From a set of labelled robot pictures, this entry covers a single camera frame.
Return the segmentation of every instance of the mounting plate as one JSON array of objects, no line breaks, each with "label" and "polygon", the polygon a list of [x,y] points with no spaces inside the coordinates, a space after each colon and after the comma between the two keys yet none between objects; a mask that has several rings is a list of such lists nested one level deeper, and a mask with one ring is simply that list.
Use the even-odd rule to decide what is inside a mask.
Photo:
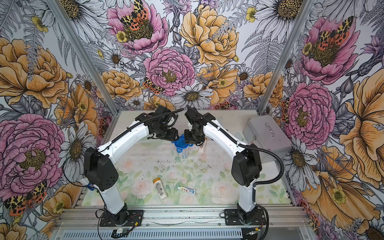
[{"label": "mounting plate", "polygon": [[102,218],[100,219],[100,226],[101,227],[132,227],[136,224],[136,227],[141,226],[141,221],[143,217],[143,210],[128,210],[128,220],[122,224],[117,225],[116,221],[111,218],[108,214],[103,214]]},{"label": "mounting plate", "polygon": [[[237,214],[237,209],[224,209],[225,225],[235,226],[244,225]],[[258,209],[255,213],[254,220],[249,225],[266,225],[266,218],[263,216],[263,210]]]}]

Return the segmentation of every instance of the floral wallpaper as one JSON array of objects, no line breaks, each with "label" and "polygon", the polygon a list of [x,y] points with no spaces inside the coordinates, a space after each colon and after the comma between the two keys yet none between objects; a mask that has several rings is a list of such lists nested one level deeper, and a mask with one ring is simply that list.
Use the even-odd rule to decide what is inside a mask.
[{"label": "floral wallpaper", "polygon": [[[46,1],[31,0],[31,6],[43,25],[53,27],[59,44],[68,45]],[[124,110],[159,104],[256,109],[302,2],[61,0],[109,93]],[[69,52],[76,60],[71,47],[63,55]],[[283,79],[274,91],[274,105],[282,91]]]},{"label": "floral wallpaper", "polygon": [[112,113],[44,1],[0,5],[0,239],[46,240]]},{"label": "floral wallpaper", "polygon": [[293,142],[286,176],[318,239],[384,239],[384,1],[317,1],[314,12],[265,114]]}]

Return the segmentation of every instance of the small tube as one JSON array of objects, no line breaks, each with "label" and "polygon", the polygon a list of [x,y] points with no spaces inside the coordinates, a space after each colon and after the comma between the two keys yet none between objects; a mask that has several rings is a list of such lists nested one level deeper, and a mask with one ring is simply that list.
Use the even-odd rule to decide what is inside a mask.
[{"label": "small tube", "polygon": [[161,182],[161,179],[158,177],[155,180],[153,180],[153,184],[155,185],[155,188],[157,190],[157,193],[159,194],[160,200],[167,197],[167,194],[164,190],[163,183]]},{"label": "small tube", "polygon": [[188,188],[188,187],[177,187],[177,189],[179,189],[179,190],[181,190],[181,191],[190,192],[190,193],[195,194],[195,190],[192,189],[192,188]]}]

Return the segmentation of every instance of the metal toolbox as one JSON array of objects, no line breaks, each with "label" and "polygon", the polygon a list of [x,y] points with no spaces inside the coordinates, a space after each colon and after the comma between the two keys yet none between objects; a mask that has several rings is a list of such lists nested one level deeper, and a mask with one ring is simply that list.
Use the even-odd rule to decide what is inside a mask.
[{"label": "metal toolbox", "polygon": [[[254,143],[260,148],[268,149],[280,158],[283,158],[292,147],[292,142],[269,115],[248,119],[243,134],[249,144]],[[273,157],[261,155],[260,158],[262,162],[274,160]]]}]

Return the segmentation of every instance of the pink peony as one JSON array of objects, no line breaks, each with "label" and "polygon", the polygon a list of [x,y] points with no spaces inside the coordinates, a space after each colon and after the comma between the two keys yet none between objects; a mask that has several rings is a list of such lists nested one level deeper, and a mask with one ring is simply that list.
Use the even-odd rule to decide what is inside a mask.
[{"label": "pink peony", "polygon": [[61,176],[58,168],[60,128],[37,114],[0,123],[0,197],[26,195],[43,181],[48,187]]},{"label": "pink peony", "polygon": [[304,76],[308,76],[313,81],[321,81],[325,85],[334,83],[343,76],[353,65],[357,54],[353,54],[360,31],[354,33],[356,21],[353,20],[349,29],[349,36],[341,45],[330,43],[328,47],[321,51],[318,41],[319,32],[332,32],[341,25],[336,20],[329,22],[323,17],[319,18],[309,31],[309,36],[304,40],[304,49],[301,58],[295,64],[295,69]]},{"label": "pink peony", "polygon": [[168,23],[166,18],[161,18],[156,12],[153,4],[149,6],[144,0],[144,8],[148,10],[148,20],[141,23],[141,29],[133,31],[125,28],[120,19],[127,15],[132,15],[134,4],[123,8],[116,6],[116,9],[107,9],[107,18],[111,26],[110,33],[117,34],[118,42],[121,42],[128,53],[141,55],[155,51],[158,47],[163,47],[168,40]]},{"label": "pink peony", "polygon": [[294,135],[310,150],[320,147],[335,125],[336,115],[331,104],[328,89],[320,83],[299,83],[289,98],[287,136]]},{"label": "pink peony", "polygon": [[195,69],[191,59],[174,49],[158,49],[143,64],[147,78],[156,86],[164,88],[165,95],[173,96],[175,91],[194,83]]}]

